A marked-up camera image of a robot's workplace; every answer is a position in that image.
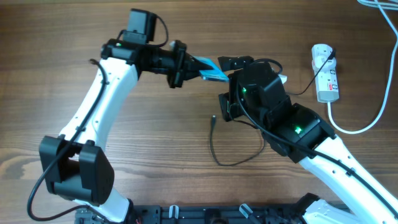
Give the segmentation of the blue smartphone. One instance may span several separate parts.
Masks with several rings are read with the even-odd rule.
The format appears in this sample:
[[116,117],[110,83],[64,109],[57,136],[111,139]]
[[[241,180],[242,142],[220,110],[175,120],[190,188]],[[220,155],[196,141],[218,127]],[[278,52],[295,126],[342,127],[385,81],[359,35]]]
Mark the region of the blue smartphone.
[[211,59],[205,57],[195,57],[195,59],[211,67],[211,69],[209,70],[199,70],[199,73],[203,80],[224,83],[229,82],[229,78],[217,67],[217,65]]

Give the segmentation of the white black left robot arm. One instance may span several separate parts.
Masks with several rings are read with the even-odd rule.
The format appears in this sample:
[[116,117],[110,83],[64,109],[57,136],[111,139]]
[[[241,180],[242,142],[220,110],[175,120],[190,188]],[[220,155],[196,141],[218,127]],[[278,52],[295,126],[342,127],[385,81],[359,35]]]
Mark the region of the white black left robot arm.
[[114,169],[105,154],[108,134],[124,100],[142,72],[165,75],[172,88],[196,77],[209,79],[219,68],[208,58],[190,55],[184,43],[160,45],[110,39],[101,58],[92,60],[96,77],[74,117],[57,137],[46,136],[39,154],[38,184],[76,203],[107,223],[139,223],[132,200],[114,188]]

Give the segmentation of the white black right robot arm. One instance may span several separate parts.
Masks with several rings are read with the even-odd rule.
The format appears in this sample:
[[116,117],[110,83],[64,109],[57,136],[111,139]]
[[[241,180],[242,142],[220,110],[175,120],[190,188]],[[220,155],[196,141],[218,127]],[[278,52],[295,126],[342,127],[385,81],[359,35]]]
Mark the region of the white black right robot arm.
[[219,95],[225,121],[247,117],[271,149],[318,177],[365,223],[397,223],[397,199],[349,152],[316,112],[292,103],[272,59],[219,57],[229,91]]

